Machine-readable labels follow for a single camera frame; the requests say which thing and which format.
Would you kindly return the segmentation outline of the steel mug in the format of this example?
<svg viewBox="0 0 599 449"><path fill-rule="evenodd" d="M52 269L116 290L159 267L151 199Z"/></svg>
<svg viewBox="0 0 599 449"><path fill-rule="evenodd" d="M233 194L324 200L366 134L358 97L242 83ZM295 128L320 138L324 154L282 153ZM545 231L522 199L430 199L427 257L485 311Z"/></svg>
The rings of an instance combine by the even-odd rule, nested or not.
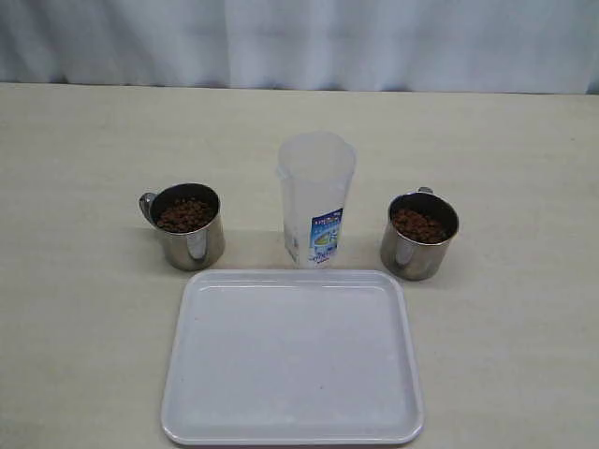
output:
<svg viewBox="0 0 599 449"><path fill-rule="evenodd" d="M159 228L159 214L176 199L195 197L212 205L216 213L211 221L194 232L175 234ZM159 193L145 193L139 198L145 219L157 231L164 255L178 269L198 271L210 267L222 256L226 247L221 221L221 201L216 192L201 183L187 182L170 186Z"/></svg>
<svg viewBox="0 0 599 449"><path fill-rule="evenodd" d="M440 221L448 238L436 244L412 241L400 234L391 222L398 209L414 210ZM380 246L380 258L393 275L408 281L421 281L438 271L450 242L458 234L460 220L454 208L429 187L397 196L387 208L387 226Z"/></svg>

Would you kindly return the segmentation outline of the clear plastic container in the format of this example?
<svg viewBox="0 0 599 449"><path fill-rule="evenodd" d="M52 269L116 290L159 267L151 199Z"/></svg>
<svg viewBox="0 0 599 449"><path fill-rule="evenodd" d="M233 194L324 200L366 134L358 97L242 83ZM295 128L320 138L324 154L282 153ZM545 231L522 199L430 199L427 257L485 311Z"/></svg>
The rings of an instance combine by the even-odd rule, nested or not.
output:
<svg viewBox="0 0 599 449"><path fill-rule="evenodd" d="M285 248L298 268L326 268L335 258L357 163L353 146L325 131L286 140L278 151Z"/></svg>

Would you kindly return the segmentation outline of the brown pellets in left mug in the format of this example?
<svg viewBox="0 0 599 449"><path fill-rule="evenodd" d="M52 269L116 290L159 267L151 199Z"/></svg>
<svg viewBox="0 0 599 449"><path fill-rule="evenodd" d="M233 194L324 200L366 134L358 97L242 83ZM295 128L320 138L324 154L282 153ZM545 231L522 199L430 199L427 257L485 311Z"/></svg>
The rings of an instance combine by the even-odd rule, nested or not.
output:
<svg viewBox="0 0 599 449"><path fill-rule="evenodd" d="M170 233L190 233L207 225L215 213L215 208L203 200L180 198L159 214L156 224Z"/></svg>

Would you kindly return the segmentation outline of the white plastic tray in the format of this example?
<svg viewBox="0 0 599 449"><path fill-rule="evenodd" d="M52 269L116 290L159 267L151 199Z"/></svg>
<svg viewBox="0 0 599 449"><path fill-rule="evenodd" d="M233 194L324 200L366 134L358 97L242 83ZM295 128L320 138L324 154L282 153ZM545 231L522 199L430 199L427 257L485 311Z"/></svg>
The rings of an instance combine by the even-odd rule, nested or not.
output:
<svg viewBox="0 0 599 449"><path fill-rule="evenodd" d="M400 284L364 269L211 269L183 296L162 399L182 446L403 445L424 407Z"/></svg>

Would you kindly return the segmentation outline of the white curtain backdrop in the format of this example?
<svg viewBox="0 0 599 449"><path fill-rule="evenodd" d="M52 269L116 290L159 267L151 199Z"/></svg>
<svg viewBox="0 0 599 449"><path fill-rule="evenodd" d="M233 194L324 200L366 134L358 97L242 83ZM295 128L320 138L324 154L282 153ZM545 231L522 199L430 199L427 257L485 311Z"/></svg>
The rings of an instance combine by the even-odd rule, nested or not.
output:
<svg viewBox="0 0 599 449"><path fill-rule="evenodd" d="M594 1L5 1L10 82L594 94Z"/></svg>

